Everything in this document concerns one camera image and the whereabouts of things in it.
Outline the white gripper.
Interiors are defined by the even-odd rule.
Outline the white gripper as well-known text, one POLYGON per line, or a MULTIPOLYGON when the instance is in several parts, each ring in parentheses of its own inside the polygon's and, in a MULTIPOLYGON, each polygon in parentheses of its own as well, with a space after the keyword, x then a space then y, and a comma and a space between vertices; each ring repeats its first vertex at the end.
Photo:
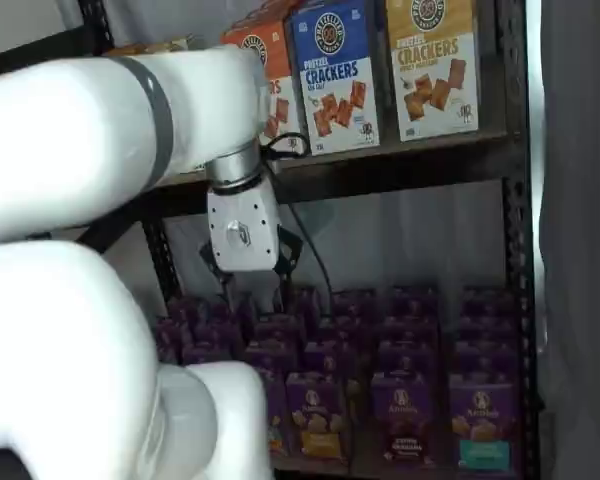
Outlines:
POLYGON ((270 271, 278 276, 276 312, 286 312, 293 299, 292 275, 303 240, 280 225, 278 203, 270 178, 261 175, 239 189, 210 190, 207 195, 210 240, 199 256, 221 288, 230 311, 239 306, 235 272, 270 271))

